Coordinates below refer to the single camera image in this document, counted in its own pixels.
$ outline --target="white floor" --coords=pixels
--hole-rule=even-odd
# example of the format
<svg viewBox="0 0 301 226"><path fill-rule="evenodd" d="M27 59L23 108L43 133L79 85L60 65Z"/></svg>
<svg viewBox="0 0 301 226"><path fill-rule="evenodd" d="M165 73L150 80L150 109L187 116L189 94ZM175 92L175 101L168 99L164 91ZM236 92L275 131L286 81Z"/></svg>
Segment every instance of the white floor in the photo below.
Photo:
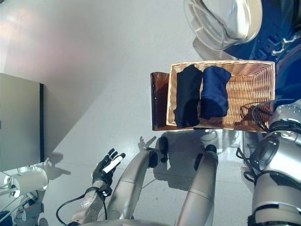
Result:
<svg viewBox="0 0 301 226"><path fill-rule="evenodd" d="M45 142L53 175L40 225L59 225L57 207L91 185L90 174L114 147L123 169L151 130L150 73L200 60L181 0L5 0L0 4L0 73L46 85ZM241 134L167 132L170 161L147 171L134 217L174 225L201 145L219 151L215 226L246 225L252 192L235 157ZM156 140L150 144L155 147ZM71 219L78 203L61 211Z"/></svg>

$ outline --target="folded clothing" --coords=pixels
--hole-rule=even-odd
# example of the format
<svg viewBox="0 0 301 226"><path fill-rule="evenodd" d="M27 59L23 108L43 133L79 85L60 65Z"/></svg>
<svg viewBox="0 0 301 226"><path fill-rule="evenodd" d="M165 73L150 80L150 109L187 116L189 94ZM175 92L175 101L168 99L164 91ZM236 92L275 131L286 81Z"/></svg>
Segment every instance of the folded clothing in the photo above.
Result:
<svg viewBox="0 0 301 226"><path fill-rule="evenodd" d="M174 118L177 128L198 125L199 88L202 72L194 65L190 65L177 73L177 108Z"/></svg>
<svg viewBox="0 0 301 226"><path fill-rule="evenodd" d="M203 72L201 94L201 118L224 117L228 112L227 82L230 72L217 66L207 67Z"/></svg>

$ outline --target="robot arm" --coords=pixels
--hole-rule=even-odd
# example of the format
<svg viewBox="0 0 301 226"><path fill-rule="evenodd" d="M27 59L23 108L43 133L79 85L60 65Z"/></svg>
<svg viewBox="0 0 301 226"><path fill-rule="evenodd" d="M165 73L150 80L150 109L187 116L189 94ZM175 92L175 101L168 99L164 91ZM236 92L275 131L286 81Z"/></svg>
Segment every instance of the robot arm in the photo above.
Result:
<svg viewBox="0 0 301 226"><path fill-rule="evenodd" d="M115 152L114 149L111 149L104 159L98 163L92 172L92 187L88 188L84 195L74 199L78 200L83 198L80 203L80 209L73 215L68 226L77 226L97 221L98 213L104 206L105 198L112 193L110 186L116 166L118 166L126 156L124 153L117 155L118 153ZM57 217L59 210L70 202L72 201L68 201L58 208L56 212ZM63 225L66 225L59 217L58 219Z"/></svg>
<svg viewBox="0 0 301 226"><path fill-rule="evenodd" d="M280 105L251 154L256 172L249 226L301 225L301 100Z"/></svg>

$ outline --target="blue fabric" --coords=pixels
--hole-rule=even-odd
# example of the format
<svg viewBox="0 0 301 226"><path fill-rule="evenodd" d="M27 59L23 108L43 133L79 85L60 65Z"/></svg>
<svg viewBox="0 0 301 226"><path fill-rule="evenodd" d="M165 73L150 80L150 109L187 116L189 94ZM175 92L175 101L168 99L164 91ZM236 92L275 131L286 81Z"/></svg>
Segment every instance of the blue fabric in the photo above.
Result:
<svg viewBox="0 0 301 226"><path fill-rule="evenodd" d="M227 82L231 74L217 66L207 67L203 72L201 94L201 118L223 117L228 112Z"/></svg>
<svg viewBox="0 0 301 226"><path fill-rule="evenodd" d="M2 219L8 213L9 213L8 211L2 211L2 212L0 212L0 219ZM5 220L3 220L0 223L0 226L12 226L12 225L13 225L13 221L11 219L11 216L8 216Z"/></svg>

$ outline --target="gray cabinet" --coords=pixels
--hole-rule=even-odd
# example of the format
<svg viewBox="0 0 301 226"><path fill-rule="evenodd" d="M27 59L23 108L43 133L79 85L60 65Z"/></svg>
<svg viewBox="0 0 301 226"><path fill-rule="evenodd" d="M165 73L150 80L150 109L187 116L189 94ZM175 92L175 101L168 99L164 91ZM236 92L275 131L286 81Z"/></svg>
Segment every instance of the gray cabinet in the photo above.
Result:
<svg viewBox="0 0 301 226"><path fill-rule="evenodd" d="M43 85L0 73L0 171L43 160Z"/></svg>

